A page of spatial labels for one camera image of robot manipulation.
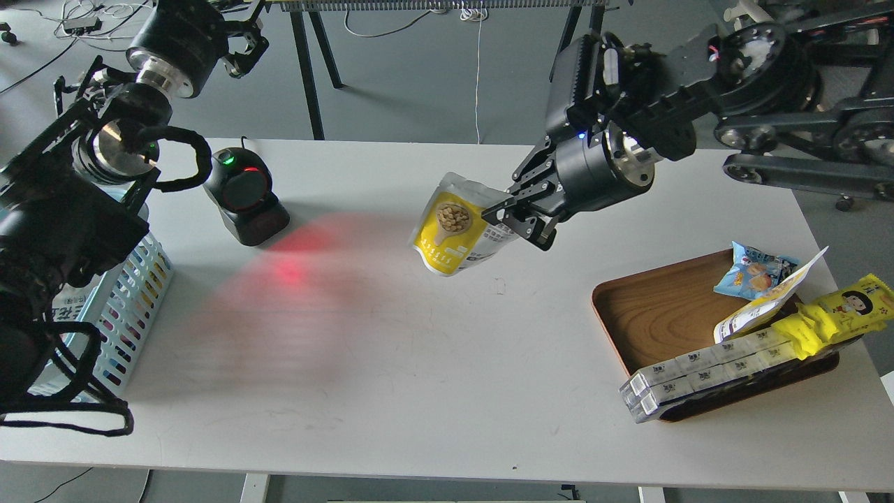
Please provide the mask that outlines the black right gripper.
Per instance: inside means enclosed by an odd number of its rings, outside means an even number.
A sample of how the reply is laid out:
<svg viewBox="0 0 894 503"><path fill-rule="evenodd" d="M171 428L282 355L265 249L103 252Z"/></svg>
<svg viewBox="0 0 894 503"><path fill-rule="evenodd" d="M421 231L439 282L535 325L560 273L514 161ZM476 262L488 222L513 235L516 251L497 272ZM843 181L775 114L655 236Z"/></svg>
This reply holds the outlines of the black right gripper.
<svg viewBox="0 0 894 503"><path fill-rule="evenodd" d="M541 140L512 173L507 198L482 210L489 225L505 225L542 251L556 238L558 217L622 203L648 191L657 153L620 129L585 138ZM538 201L538 211L530 201Z"/></svg>

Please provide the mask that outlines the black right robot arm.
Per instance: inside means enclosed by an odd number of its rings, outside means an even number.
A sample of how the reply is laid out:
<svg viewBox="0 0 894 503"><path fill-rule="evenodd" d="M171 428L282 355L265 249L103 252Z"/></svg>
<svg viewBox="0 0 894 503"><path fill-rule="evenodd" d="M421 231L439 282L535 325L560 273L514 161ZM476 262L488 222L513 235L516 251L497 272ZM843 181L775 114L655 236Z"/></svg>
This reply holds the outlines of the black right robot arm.
<svg viewBox="0 0 894 503"><path fill-rule="evenodd" d="M644 194L658 161L693 155L709 114L734 180L891 201L892 104L891 1L729 35L711 25L668 53L566 37L545 137L481 216L549 249L559 223Z"/></svg>

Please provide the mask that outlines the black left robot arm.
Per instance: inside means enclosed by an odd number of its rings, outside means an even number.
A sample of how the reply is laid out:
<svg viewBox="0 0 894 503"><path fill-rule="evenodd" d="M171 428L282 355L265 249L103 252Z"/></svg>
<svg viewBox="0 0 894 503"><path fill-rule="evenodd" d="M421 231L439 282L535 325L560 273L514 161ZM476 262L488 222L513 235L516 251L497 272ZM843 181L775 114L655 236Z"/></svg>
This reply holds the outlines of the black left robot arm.
<svg viewBox="0 0 894 503"><path fill-rule="evenodd" d="M252 1L249 16L227 20L210 1L156 1L130 47L131 69L96 57L67 109L2 168L2 424L48 428L16 414L102 413L130 435L128 403L94 367L101 331L89 321L55 321L53 300L125 262L148 234L140 209L150 191L204 184L214 156L199 133L170 124L170 102L194 99L218 61L242 78L268 49Z"/></svg>

